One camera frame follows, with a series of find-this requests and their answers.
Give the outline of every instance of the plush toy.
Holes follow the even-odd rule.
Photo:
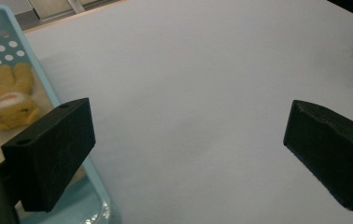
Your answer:
[[[40,118],[40,110],[30,96],[33,85],[28,63],[17,63],[14,68],[0,65],[0,130],[29,125]]]

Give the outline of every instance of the light blue plastic basket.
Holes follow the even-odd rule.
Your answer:
[[[41,80],[53,106],[60,104],[54,90],[21,27],[7,6],[0,5],[0,64],[15,65],[19,62],[30,63]],[[119,224],[119,212],[95,171],[90,159],[83,162],[86,177],[67,189],[54,209],[46,213],[34,213],[23,218],[21,224],[74,223],[74,224]]]

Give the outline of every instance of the plastic container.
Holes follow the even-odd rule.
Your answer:
[[[0,64],[7,63],[13,66],[19,62],[32,65],[52,105],[59,105],[60,102],[13,13],[8,7],[0,5]],[[83,167],[86,175],[65,190],[50,213],[40,212],[21,217],[21,224],[121,223],[118,210],[111,202],[89,158],[83,162]]]

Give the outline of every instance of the yellow stuffed animal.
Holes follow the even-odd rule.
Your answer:
[[[29,125],[40,118],[40,110],[30,97],[34,85],[31,66],[18,63],[0,65],[0,130]]]

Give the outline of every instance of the toy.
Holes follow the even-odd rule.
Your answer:
[[[41,112],[30,94],[34,85],[28,63],[0,65],[0,130],[29,125],[40,118]]]

